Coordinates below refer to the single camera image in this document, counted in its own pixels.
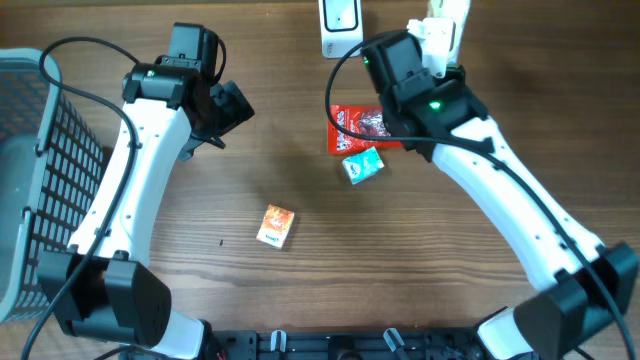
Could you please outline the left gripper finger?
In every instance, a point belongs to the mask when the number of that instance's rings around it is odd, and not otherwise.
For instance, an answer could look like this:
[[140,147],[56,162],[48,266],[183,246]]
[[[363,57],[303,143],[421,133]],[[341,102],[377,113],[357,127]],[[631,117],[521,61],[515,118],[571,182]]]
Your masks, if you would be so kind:
[[202,143],[207,143],[210,144],[214,147],[217,147],[219,149],[225,149],[226,148],[226,144],[217,136],[211,135],[211,136],[201,136],[201,135],[197,135],[195,133],[192,134],[192,139],[195,141],[200,141]]
[[179,161],[188,161],[194,155],[195,149],[202,145],[204,141],[201,138],[190,135],[187,142],[179,151],[177,159]]

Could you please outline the small orange box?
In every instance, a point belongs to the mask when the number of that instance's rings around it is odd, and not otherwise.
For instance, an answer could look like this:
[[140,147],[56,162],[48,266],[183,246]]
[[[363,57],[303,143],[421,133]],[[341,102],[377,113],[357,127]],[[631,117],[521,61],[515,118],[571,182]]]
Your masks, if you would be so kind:
[[293,211],[269,205],[266,209],[256,239],[277,249],[282,249],[295,219]]

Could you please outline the small teal tissue pack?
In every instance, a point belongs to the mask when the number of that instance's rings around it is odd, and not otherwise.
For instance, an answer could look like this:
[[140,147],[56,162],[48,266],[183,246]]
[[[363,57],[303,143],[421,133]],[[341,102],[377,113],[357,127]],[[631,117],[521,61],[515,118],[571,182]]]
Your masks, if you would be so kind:
[[374,176],[385,167],[375,147],[345,158],[342,166],[352,185]]

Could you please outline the cream wet wipes pack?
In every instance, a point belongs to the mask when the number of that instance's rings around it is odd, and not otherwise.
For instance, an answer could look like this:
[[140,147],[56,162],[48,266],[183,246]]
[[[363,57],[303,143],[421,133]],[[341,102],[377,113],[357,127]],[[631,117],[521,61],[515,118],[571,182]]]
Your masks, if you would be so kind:
[[471,9],[471,0],[430,0],[427,16],[449,18],[454,23],[452,47],[448,54],[448,64],[456,65],[461,41]]

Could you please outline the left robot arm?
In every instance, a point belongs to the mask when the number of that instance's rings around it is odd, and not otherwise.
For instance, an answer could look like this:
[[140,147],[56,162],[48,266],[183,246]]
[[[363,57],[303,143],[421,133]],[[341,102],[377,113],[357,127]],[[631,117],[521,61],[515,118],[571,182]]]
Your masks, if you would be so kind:
[[148,267],[151,234],[175,163],[223,136],[253,108],[222,82],[226,47],[201,26],[176,23],[169,50],[136,62],[116,108],[120,133],[88,214],[61,251],[46,251],[37,277],[45,316],[78,338],[165,359],[223,359],[209,323],[172,307],[170,289]]

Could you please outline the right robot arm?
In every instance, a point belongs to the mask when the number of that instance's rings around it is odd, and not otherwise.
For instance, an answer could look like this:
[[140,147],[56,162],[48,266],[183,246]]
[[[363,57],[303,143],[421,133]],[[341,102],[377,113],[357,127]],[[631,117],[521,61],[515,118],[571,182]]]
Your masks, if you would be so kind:
[[520,162],[460,67],[435,77],[407,33],[368,41],[364,63],[392,137],[451,177],[508,242],[535,295],[477,329],[496,359],[534,352],[559,359],[622,324],[639,259],[606,246],[572,218]]

